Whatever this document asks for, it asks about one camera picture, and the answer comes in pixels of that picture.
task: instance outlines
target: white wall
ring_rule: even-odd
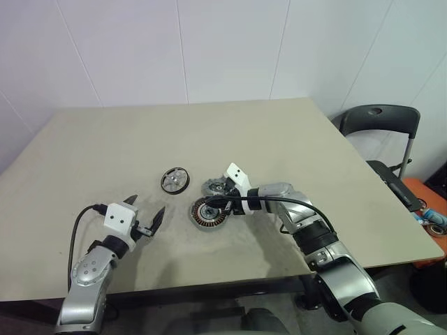
[[[447,158],[447,0],[0,0],[0,171],[58,107],[311,96],[420,110],[407,175]],[[395,164],[405,141],[350,141]]]

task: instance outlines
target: small wheel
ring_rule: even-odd
[[[179,194],[189,185],[189,174],[182,167],[174,167],[165,172],[160,181],[160,186],[166,193]]]

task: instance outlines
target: floor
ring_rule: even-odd
[[[378,280],[377,287],[385,301],[402,304],[419,313],[436,325],[447,329],[447,314],[437,315],[419,306],[409,292],[408,278],[411,265],[393,267]],[[240,326],[240,314],[251,308],[270,309],[286,326],[290,334],[352,335],[353,330],[347,322],[331,320],[320,308],[305,311],[293,303],[293,295],[257,295],[219,301],[182,303],[163,306],[151,306],[121,311],[116,321],[106,322],[103,335],[188,335],[201,332],[237,330]],[[14,334],[51,334],[52,327],[0,316],[1,333]]]

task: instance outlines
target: copper coil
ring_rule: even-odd
[[[222,213],[222,210],[215,209],[218,212],[214,218],[205,218],[200,213],[204,206],[206,206],[205,198],[200,198],[196,202],[194,202],[193,206],[191,207],[191,217],[200,227],[215,228],[223,223],[226,215]]]

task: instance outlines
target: chair seat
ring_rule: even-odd
[[[391,172],[388,166],[381,161],[367,161],[367,163],[409,211],[418,211],[420,209],[418,198],[402,183],[402,180]]]

